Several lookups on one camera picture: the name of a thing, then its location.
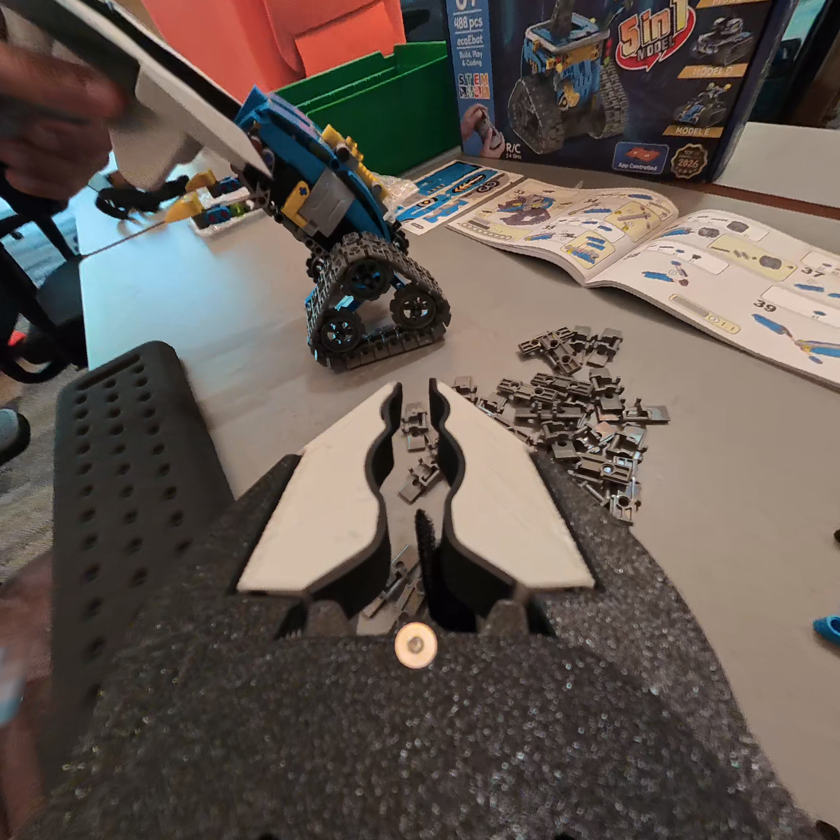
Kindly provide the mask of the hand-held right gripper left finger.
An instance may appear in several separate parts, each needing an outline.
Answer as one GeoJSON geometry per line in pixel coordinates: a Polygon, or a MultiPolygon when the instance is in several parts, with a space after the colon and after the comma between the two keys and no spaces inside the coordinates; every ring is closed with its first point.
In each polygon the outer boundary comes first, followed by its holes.
{"type": "Polygon", "coordinates": [[[387,382],[305,445],[238,592],[377,595],[392,558],[382,484],[402,406],[402,384],[387,382]]]}

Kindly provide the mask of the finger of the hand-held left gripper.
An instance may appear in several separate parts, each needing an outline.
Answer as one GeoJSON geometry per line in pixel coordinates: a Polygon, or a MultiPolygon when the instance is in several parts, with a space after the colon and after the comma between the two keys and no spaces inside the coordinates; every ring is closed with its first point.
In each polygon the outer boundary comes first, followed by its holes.
{"type": "Polygon", "coordinates": [[[166,177],[208,148],[242,170],[247,165],[271,177],[270,169],[245,131],[170,71],[140,65],[134,94],[154,115],[153,126],[134,152],[138,177],[166,177]]]}
{"type": "Polygon", "coordinates": [[[65,10],[94,35],[108,41],[139,67],[163,71],[197,95],[198,99],[229,121],[240,103],[225,89],[175,51],[147,27],[110,2],[66,1],[65,10]]]}

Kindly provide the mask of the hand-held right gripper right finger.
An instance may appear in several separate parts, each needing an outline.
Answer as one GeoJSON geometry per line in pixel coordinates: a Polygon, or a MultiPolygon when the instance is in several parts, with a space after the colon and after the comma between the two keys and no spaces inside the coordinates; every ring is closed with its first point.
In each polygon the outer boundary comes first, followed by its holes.
{"type": "Polygon", "coordinates": [[[452,592],[562,592],[595,577],[529,448],[449,385],[429,409],[444,501],[444,579],[452,592]]]}

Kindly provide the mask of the pile of grey track links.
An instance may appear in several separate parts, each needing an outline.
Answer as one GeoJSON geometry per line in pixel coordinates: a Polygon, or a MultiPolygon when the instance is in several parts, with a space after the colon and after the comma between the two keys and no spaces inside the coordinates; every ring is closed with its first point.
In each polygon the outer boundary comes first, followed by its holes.
{"type": "MultiPolygon", "coordinates": [[[[561,328],[518,346],[522,358],[539,359],[548,367],[529,381],[502,379],[486,397],[478,396],[469,375],[456,377],[451,386],[483,417],[516,437],[528,454],[547,456],[549,465],[559,467],[596,505],[630,526],[641,505],[638,471],[648,427],[667,424],[669,414],[664,406],[640,398],[627,403],[620,378],[606,368],[622,338],[612,329],[590,335],[584,327],[561,328]]],[[[407,452],[418,457],[397,496],[415,506],[444,480],[427,401],[405,403],[399,428],[407,452]]],[[[414,621],[425,608],[417,540],[397,543],[385,587],[356,619],[359,635],[388,633],[403,620],[414,621]]]]}

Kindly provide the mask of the blue toy robot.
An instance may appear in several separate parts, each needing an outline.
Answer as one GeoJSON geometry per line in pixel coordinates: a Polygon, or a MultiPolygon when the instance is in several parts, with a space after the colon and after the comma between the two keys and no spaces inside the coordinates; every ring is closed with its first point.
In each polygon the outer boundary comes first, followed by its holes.
{"type": "Polygon", "coordinates": [[[263,211],[309,252],[314,286],[305,300],[308,345],[315,360],[351,370],[440,341],[451,311],[432,275],[408,255],[400,224],[390,219],[384,190],[363,163],[356,142],[321,129],[277,94],[249,93],[234,123],[246,132],[271,177],[251,166],[234,178],[197,175],[167,212],[198,228],[263,211]],[[246,198],[204,207],[245,189],[246,198]]]}

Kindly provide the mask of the grey desk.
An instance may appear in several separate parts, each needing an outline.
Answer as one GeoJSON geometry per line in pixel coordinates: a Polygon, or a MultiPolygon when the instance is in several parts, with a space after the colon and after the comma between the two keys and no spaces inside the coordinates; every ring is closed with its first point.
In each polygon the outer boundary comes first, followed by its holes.
{"type": "Polygon", "coordinates": [[[185,364],[238,497],[388,381],[479,394],[539,366],[518,343],[559,326],[623,332],[610,365],[632,402],[668,408],[640,468],[633,533],[678,587],[752,733],[800,806],[838,825],[838,393],[742,353],[633,296],[587,290],[537,259],[445,225],[411,237],[453,318],[433,348],[335,374],[312,358],[307,251],[266,218],[214,241],[148,231],[87,255],[87,352],[152,340],[185,364]]]}

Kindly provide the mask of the person's left hand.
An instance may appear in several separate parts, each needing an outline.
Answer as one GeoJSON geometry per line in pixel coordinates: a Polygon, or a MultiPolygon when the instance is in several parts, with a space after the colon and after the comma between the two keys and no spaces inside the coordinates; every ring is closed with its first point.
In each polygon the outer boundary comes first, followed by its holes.
{"type": "Polygon", "coordinates": [[[52,56],[2,45],[2,94],[62,117],[31,118],[2,140],[8,183],[17,191],[64,202],[109,162],[109,125],[119,119],[123,91],[96,71],[52,56]]]}

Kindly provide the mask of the orange chair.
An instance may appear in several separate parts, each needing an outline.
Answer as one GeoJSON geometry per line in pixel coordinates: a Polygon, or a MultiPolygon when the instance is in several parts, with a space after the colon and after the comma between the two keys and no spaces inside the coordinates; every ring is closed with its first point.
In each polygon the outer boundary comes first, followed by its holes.
{"type": "Polygon", "coordinates": [[[398,1],[143,1],[163,39],[238,100],[406,42],[398,1]]]}

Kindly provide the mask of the neighbouring grey table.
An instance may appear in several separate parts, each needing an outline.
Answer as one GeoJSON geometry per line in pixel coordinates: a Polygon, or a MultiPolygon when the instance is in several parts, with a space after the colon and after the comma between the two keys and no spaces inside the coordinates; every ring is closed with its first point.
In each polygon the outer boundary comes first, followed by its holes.
{"type": "MultiPolygon", "coordinates": [[[[137,237],[148,231],[155,233],[159,233],[160,231],[171,233],[174,231],[179,235],[189,235],[192,239],[199,238],[210,242],[225,237],[228,233],[236,231],[237,228],[244,228],[245,226],[252,225],[252,223],[261,222],[268,218],[263,211],[254,210],[243,217],[232,219],[225,224],[211,226],[208,230],[198,230],[193,219],[178,220],[172,223],[165,221],[168,208],[176,201],[174,199],[170,202],[163,203],[161,209],[156,213],[136,212],[132,213],[127,220],[115,219],[97,209],[96,198],[99,187],[105,188],[110,186],[106,176],[116,171],[116,160],[113,157],[113,153],[111,153],[109,166],[91,182],[96,189],[91,188],[90,185],[87,186],[70,203],[77,220],[80,252],[84,256],[91,256],[101,250],[118,245],[125,239],[137,237]]],[[[229,165],[218,155],[209,150],[205,150],[190,163],[177,165],[171,174],[166,176],[166,180],[174,180],[183,175],[193,177],[205,171],[212,172],[219,181],[225,177],[234,175],[229,165]]],[[[210,196],[205,189],[198,191],[203,207],[210,207],[215,204],[234,203],[240,199],[245,199],[246,193],[247,191],[243,189],[239,192],[231,192],[230,194],[215,198],[210,196]]]]}

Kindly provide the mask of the black perforated pad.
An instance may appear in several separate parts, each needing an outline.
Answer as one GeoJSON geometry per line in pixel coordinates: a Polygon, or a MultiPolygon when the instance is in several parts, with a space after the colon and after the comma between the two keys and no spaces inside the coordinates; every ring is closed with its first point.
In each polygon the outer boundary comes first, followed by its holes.
{"type": "Polygon", "coordinates": [[[57,776],[145,601],[233,502],[185,369],[153,341],[69,383],[56,404],[51,713],[57,776]]]}

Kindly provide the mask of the green plastic bin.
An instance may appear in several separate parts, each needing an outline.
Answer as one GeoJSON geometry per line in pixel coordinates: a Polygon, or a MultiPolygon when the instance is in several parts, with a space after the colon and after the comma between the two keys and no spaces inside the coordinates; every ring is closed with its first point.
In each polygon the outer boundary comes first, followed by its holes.
{"type": "Polygon", "coordinates": [[[360,147],[364,165],[400,175],[460,146],[459,116],[445,41],[397,45],[277,93],[319,127],[360,147]]]}

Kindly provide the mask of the blue sticker sheet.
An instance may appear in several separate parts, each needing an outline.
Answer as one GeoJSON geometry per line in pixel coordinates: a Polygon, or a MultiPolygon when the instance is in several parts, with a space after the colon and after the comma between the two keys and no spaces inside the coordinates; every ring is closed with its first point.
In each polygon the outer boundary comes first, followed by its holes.
{"type": "Polygon", "coordinates": [[[522,175],[452,161],[416,181],[416,190],[395,210],[407,233],[423,234],[520,182],[522,175]]]}

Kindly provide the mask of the instruction booklet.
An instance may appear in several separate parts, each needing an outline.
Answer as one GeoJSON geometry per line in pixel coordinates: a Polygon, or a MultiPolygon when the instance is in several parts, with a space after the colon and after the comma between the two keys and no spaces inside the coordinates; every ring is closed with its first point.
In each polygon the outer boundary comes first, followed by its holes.
{"type": "Polygon", "coordinates": [[[767,224],[676,205],[645,187],[585,190],[531,178],[449,223],[548,261],[579,285],[635,295],[716,339],[839,385],[839,256],[767,224]]]}

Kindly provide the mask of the grey shoe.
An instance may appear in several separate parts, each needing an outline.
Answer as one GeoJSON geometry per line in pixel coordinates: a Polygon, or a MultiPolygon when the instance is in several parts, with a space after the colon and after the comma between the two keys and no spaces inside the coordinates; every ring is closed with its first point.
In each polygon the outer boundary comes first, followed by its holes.
{"type": "Polygon", "coordinates": [[[1,415],[1,467],[22,454],[30,441],[30,425],[25,416],[11,407],[4,407],[1,415]]]}

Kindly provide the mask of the dark blue robot kit box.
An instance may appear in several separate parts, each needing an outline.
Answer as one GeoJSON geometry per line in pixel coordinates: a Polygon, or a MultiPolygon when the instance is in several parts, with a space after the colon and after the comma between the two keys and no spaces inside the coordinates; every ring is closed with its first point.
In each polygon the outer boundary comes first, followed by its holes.
{"type": "Polygon", "coordinates": [[[713,182],[795,2],[449,1],[461,149],[713,182]]]}

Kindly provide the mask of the black plastic bracket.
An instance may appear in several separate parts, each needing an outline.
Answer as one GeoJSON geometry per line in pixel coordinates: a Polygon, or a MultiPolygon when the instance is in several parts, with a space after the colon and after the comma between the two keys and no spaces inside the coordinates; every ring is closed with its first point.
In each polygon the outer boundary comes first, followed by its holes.
{"type": "Polygon", "coordinates": [[[134,213],[154,214],[163,203],[183,196],[189,181],[188,175],[182,175],[149,192],[133,186],[111,186],[98,193],[95,206],[103,214],[122,221],[134,213]]]}

